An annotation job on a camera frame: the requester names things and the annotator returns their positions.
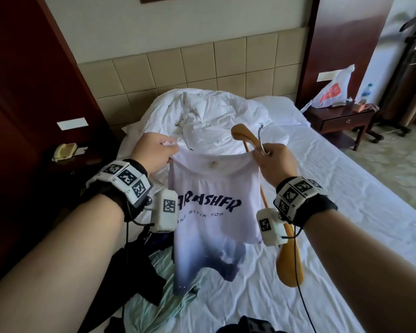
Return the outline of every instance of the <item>hand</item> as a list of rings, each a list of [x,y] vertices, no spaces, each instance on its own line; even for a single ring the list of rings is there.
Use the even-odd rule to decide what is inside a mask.
[[[263,149],[270,152],[270,155],[263,155],[261,149],[256,148],[253,158],[265,180],[274,188],[285,179],[299,176],[297,160],[288,147],[283,144],[263,144]]]
[[[164,142],[175,140],[159,133],[144,133],[134,146],[130,158],[144,166],[148,174],[157,172],[165,167],[169,157],[179,151],[178,145],[163,146]]]

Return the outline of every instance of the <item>green clothing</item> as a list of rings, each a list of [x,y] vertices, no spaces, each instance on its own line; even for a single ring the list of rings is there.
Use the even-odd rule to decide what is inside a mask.
[[[188,293],[183,296],[176,296],[172,292],[175,267],[171,260],[171,251],[172,247],[169,247],[150,256],[151,264],[157,274],[166,280],[163,297],[159,306],[155,306],[139,294],[134,295],[125,305],[124,324],[126,333],[153,332],[169,318],[175,317],[197,297],[197,293],[208,273],[208,268],[199,271]]]

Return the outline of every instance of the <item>person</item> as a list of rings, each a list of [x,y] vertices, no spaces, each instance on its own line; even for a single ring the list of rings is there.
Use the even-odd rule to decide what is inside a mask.
[[[177,145],[143,134],[131,159],[148,173],[165,167]],[[297,161],[281,144],[253,152],[275,188],[298,176]],[[93,301],[122,230],[119,205],[98,194],[79,205],[0,281],[0,332],[76,332]],[[305,223],[311,246],[367,332],[416,332],[416,267],[338,211]]]

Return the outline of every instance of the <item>wooden nightstand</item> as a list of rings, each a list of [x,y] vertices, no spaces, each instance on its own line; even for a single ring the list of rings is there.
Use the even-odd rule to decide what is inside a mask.
[[[353,147],[353,150],[357,151],[374,113],[373,110],[354,112],[353,104],[348,104],[323,109],[311,107],[305,112],[305,117],[311,123],[312,128],[337,148]],[[356,140],[343,132],[353,128],[359,128]]]

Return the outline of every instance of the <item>metal hanger hook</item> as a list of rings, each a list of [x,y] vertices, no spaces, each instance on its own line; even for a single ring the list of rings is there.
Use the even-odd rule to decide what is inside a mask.
[[[257,138],[259,139],[260,149],[262,150],[263,155],[270,155],[270,152],[266,152],[262,146],[262,140],[260,138],[260,130],[263,128],[263,125],[260,125],[259,130],[257,131]]]

